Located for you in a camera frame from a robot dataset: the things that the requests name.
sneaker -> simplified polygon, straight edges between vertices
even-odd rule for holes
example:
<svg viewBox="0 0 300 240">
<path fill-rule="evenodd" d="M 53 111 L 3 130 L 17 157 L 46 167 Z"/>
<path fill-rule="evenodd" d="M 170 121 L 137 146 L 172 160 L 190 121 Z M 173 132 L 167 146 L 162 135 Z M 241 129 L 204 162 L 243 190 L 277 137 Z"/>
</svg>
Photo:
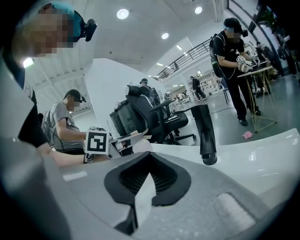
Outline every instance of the sneaker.
<svg viewBox="0 0 300 240">
<path fill-rule="evenodd" d="M 240 120 L 240 124 L 243 125 L 244 127 L 248 126 L 248 122 L 246 119 Z"/>
<path fill-rule="evenodd" d="M 256 111 L 255 111 L 255 115 L 257 115 L 257 116 L 262 116 L 262 114 L 263 114 L 263 113 L 262 113 L 261 111 L 259 111 L 259 110 L 256 110 Z"/>
</svg>

white table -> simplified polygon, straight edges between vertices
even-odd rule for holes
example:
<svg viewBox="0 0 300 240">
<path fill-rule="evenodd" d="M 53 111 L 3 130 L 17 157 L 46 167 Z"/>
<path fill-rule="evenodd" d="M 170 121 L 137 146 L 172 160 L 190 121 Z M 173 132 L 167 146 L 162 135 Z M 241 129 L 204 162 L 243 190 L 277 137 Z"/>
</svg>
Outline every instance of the white table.
<svg viewBox="0 0 300 240">
<path fill-rule="evenodd" d="M 273 101 L 275 101 L 275 99 L 274 99 L 274 94 L 273 94 L 272 91 L 271 91 L 270 83 L 269 83 L 268 77 L 267 77 L 267 75 L 266 75 L 266 71 L 268 71 L 269 69 L 272 69 L 272 68 L 273 68 L 273 66 L 270 66 L 270 67 L 264 67 L 264 68 L 259 69 L 259 70 L 257 70 L 257 71 L 254 71 L 254 72 L 248 72 L 248 73 L 245 73 L 245 74 L 242 74 L 242 75 L 238 76 L 238 77 L 245 77 L 245 78 L 247 79 L 247 76 L 259 75 L 259 77 L 262 79 L 263 87 L 264 87 L 265 89 L 267 89 L 267 91 L 268 91 L 268 95 L 269 95 L 269 97 L 270 97 L 270 102 L 271 102 L 272 107 L 273 107 L 273 110 L 274 110 L 274 118 L 275 118 L 275 119 L 265 118 L 265 117 L 263 117 L 263 116 L 256 116 L 256 114 L 254 113 L 254 117 L 252 116 L 252 121 L 253 121 L 253 124 L 254 124 L 254 130 L 255 130 L 255 133 L 258 133 L 258 131 L 260 131 L 260 130 L 266 128 L 266 127 L 269 127 L 269 126 L 271 126 L 271 125 L 274 124 L 274 123 L 277 123 L 277 120 L 276 120 L 276 111 L 275 111 L 275 107 L 274 107 L 274 104 L 273 104 Z M 250 87 L 248 80 L 247 80 L 247 84 L 248 84 L 249 92 L 252 93 L 252 87 Z M 250 96 L 251 96 L 251 101 L 252 101 L 253 105 L 255 105 L 255 104 L 254 104 L 254 98 L 253 98 L 253 95 L 250 94 Z M 261 111 L 262 111 L 262 112 L 263 112 L 264 96 L 265 96 L 265 91 L 263 92 L 263 100 L 262 100 L 262 107 L 261 107 Z M 259 128 L 261 119 L 267 119 L 267 120 L 270 120 L 271 123 L 268 124 L 268 125 L 266 125 L 266 126 L 264 126 L 264 127 L 262 127 L 262 128 Z"/>
</svg>

round ceiling light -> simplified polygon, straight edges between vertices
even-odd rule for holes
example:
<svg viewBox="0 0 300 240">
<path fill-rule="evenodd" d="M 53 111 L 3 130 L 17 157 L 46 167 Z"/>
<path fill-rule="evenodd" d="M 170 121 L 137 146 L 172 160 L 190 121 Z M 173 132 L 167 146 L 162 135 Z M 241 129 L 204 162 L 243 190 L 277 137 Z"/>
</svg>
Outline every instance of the round ceiling light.
<svg viewBox="0 0 300 240">
<path fill-rule="evenodd" d="M 127 9 L 121 9 L 117 12 L 117 17 L 122 20 L 127 18 L 128 15 L 129 15 L 129 12 Z"/>
<path fill-rule="evenodd" d="M 196 14 L 199 14 L 199 13 L 201 13 L 202 12 L 202 7 L 197 7 L 196 9 L 195 9 L 195 13 Z"/>
<path fill-rule="evenodd" d="M 167 39 L 168 37 L 169 37 L 169 33 L 167 33 L 167 32 L 165 32 L 165 33 L 161 36 L 162 39 Z"/>
</svg>

railing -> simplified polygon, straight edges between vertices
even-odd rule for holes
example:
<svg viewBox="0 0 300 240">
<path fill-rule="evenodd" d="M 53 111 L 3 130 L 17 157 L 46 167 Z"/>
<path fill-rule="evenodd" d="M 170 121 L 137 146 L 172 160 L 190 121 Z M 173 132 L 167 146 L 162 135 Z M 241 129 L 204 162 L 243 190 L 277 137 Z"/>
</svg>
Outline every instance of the railing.
<svg viewBox="0 0 300 240">
<path fill-rule="evenodd" d="M 166 67 L 163 71 L 161 71 L 157 75 L 158 80 L 161 82 L 166 77 L 178 71 L 184 65 L 188 64 L 189 62 L 199 58 L 200 56 L 206 53 L 209 53 L 209 51 L 210 51 L 210 39 L 204 41 L 203 43 L 200 43 L 198 46 L 189 50 L 188 52 L 186 52 L 186 54 L 183 54 L 181 57 L 179 57 L 170 65 L 168 65 L 168 67 Z"/>
</svg>

chair armrest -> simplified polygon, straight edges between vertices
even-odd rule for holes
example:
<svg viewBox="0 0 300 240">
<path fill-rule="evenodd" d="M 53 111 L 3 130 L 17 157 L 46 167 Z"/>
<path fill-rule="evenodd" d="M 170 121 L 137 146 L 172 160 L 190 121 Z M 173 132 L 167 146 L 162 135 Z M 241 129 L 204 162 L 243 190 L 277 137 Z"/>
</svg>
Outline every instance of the chair armrest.
<svg viewBox="0 0 300 240">
<path fill-rule="evenodd" d="M 153 108 L 151 109 L 151 112 L 152 112 L 152 111 L 156 111 L 157 109 L 159 109 L 159 108 L 161 108 L 161 107 L 168 106 L 168 105 L 169 105 L 170 103 L 172 103 L 172 102 L 173 102 L 173 100 L 165 101 L 165 102 L 161 103 L 160 105 L 157 105 L 157 106 L 153 107 Z"/>
</svg>

